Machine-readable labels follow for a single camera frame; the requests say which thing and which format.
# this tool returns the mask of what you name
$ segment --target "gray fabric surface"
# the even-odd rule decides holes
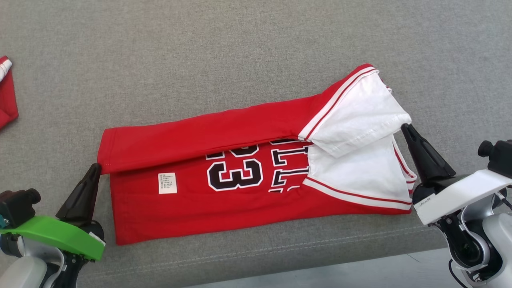
[[[505,0],[2,0],[20,117],[0,131],[0,189],[34,187],[37,212],[53,215],[105,128],[309,96],[366,62],[455,170],[481,169],[479,143],[512,135],[511,14]],[[106,177],[99,193],[108,247],[80,287],[179,287],[444,246],[415,215],[115,246]],[[12,261],[1,255],[0,271]]]

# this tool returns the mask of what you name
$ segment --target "red basketball jersey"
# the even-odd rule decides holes
[[[321,94],[105,130],[118,244],[336,214],[411,211],[410,123],[371,65]]]
[[[0,57],[0,129],[18,118],[11,66],[11,60]]]

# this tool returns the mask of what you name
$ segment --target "printed number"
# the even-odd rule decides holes
[[[235,157],[246,157],[254,155],[259,150],[258,145],[243,147],[230,150]],[[206,159],[224,158],[224,153],[210,154]],[[249,176],[244,176],[244,171],[249,172]],[[263,171],[261,163],[256,159],[244,160],[244,169],[227,170],[226,162],[220,161],[213,163],[208,168],[208,184],[215,191],[234,190],[237,188],[258,186],[263,181]]]
[[[272,145],[280,145],[291,142],[302,142],[299,140],[291,140],[291,139],[282,139],[270,142]],[[286,166],[288,163],[286,159],[282,157],[285,155],[293,155],[293,154],[308,154],[308,146],[304,146],[302,148],[297,149],[288,149],[288,150],[279,150],[272,149],[272,162],[274,167],[278,166]],[[258,145],[242,147],[238,149],[229,150],[234,157],[247,157],[256,154],[259,151]],[[214,153],[206,155],[206,160],[211,159],[222,159],[225,157],[224,152]],[[269,192],[277,192],[282,193],[284,188],[282,186],[286,185],[286,179],[284,177],[298,174],[308,174],[309,167],[302,169],[293,169],[293,170],[283,170],[277,169],[274,170],[274,176],[272,178],[272,188]],[[244,169],[234,169],[229,170],[226,167],[225,161],[214,162],[210,168],[208,168],[208,184],[215,191],[226,191],[226,190],[234,190],[237,188],[246,188],[246,187],[254,187],[261,184],[263,181],[263,171],[261,163],[256,159],[246,159],[244,160]],[[296,188],[297,186],[289,187],[287,191],[290,189]]]

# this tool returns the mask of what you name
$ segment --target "red cloth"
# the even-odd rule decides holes
[[[410,122],[371,65],[321,94],[105,130],[119,245],[337,214],[404,214]]]
[[[0,57],[0,129],[18,118],[11,65],[7,56]]]

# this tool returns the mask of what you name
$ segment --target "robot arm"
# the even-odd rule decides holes
[[[92,220],[101,167],[93,164],[60,208],[55,219],[36,216],[35,189],[0,194],[0,243],[19,257],[0,277],[1,287],[75,287],[88,262],[100,260],[104,234]]]
[[[453,261],[473,287],[509,287],[512,217],[494,215],[493,208],[501,202],[511,207],[502,193],[512,184],[512,140],[494,146],[485,141],[478,154],[489,156],[488,169],[456,176],[412,125],[403,125],[402,132],[421,179],[413,193],[421,222],[443,233]]]

